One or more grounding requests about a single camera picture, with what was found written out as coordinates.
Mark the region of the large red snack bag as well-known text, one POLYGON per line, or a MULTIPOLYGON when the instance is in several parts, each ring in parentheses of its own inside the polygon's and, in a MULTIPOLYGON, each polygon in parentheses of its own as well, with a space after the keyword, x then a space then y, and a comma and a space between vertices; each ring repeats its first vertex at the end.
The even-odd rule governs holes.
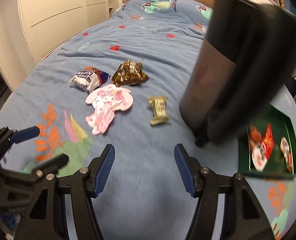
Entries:
POLYGON ((251 153, 252 163, 256 171, 262 172, 270 158, 275 142, 271 124, 267 124, 265 134, 261 135, 259 130, 254 126, 250 126, 249 131, 249 150, 251 153))

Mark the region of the clear pink bunny candy packet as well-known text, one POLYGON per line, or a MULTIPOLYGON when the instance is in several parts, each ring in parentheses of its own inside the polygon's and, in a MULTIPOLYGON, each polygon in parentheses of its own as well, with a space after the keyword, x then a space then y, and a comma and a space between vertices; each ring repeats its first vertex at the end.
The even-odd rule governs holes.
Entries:
POLYGON ((280 150, 285 158, 286 161, 286 168, 287 170, 292 173, 293 171, 293 160, 292 160, 292 154, 290 152, 290 146, 288 144, 288 141, 285 137, 281 138, 280 142, 280 150))

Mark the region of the pink cartoon shaped packet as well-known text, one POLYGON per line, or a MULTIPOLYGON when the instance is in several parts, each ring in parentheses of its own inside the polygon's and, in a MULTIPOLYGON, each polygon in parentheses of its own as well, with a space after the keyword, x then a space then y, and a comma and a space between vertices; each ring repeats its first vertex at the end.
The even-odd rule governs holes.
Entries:
POLYGON ((115 117, 116 111, 126 111, 133 105, 131 90, 113 84, 95 89, 86 98, 94 113, 86 117, 92 135, 104 134, 115 117))

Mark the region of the white blue wafer packet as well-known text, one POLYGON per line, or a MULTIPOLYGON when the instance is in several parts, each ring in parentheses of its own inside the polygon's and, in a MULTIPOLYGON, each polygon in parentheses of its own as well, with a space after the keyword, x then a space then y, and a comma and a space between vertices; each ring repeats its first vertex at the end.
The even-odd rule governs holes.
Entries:
POLYGON ((110 75, 97 68, 87 66, 77 72, 69 83, 85 92, 91 93, 93 90, 99 88, 102 84, 108 81, 110 75))

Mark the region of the brown chocolate snack bag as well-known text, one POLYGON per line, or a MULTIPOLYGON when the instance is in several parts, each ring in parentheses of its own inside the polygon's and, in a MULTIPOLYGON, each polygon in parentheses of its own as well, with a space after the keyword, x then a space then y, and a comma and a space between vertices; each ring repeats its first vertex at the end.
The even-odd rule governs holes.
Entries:
POLYGON ((144 83, 149 79, 143 70, 142 62, 127 60, 119 65, 118 70, 112 76, 112 83, 117 86, 132 86, 138 83, 144 83))

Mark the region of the olive green candy packet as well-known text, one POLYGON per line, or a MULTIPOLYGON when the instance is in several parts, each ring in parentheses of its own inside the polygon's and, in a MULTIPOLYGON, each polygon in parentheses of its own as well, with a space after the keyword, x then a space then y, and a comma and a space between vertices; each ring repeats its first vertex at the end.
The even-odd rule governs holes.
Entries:
POLYGON ((166 111, 167 96, 151 96, 148 98, 148 103, 152 107, 153 117, 150 120, 152 126, 162 124, 169 121, 166 111))

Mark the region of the green shallow tray box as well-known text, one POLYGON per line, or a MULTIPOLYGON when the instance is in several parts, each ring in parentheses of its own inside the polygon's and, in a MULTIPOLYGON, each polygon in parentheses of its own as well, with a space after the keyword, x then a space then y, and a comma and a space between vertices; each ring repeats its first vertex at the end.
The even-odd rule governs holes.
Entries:
POLYGON ((238 138, 238 171, 252 177, 294 179, 296 137, 290 117, 273 106, 238 138))

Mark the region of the blue patterned bed cover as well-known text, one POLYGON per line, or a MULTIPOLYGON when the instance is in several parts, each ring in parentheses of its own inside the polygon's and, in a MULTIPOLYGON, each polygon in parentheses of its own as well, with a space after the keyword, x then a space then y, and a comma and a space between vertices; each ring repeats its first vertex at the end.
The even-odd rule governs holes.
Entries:
POLYGON ((0 111, 0 239, 294 239, 296 16, 130 0, 0 111))

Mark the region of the cream wardrobe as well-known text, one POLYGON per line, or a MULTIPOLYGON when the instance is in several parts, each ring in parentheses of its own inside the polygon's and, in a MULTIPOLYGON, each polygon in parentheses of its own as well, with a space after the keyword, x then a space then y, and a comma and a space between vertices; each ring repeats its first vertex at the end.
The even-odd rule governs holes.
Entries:
POLYGON ((108 0, 0 0, 0 74, 10 90, 41 59, 109 18, 108 0))

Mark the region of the black cylindrical bin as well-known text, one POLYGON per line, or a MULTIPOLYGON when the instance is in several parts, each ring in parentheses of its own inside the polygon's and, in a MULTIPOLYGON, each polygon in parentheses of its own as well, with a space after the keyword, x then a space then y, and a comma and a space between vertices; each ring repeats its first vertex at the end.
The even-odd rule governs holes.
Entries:
POLYGON ((196 145, 237 137, 296 66, 296 16, 272 4, 215 0, 179 104, 196 145))

